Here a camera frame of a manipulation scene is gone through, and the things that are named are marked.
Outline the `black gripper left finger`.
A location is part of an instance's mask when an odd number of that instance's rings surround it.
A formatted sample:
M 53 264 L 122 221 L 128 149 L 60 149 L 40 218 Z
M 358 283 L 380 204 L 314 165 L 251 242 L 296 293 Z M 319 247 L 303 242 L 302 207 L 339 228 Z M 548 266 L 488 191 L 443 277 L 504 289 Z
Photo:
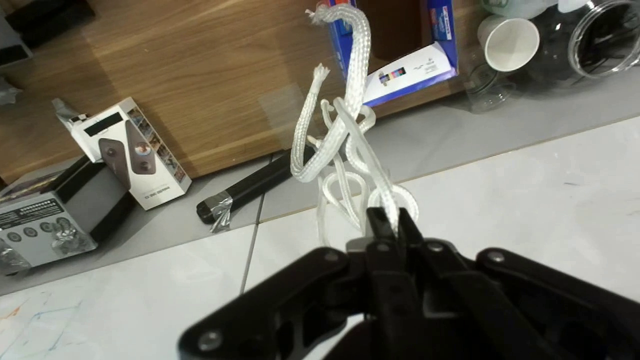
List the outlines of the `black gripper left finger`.
M 367 208 L 367 233 L 366 233 L 366 251 L 367 253 L 393 253 L 395 251 L 395 233 L 382 208 Z

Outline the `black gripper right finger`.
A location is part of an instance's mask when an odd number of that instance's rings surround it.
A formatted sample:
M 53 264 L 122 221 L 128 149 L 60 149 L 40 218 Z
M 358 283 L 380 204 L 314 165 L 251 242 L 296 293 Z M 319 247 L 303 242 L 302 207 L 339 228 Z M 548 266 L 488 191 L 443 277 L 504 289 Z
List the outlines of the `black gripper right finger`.
M 421 242 L 421 235 L 405 208 L 397 217 L 397 242 L 401 248 L 415 248 Z

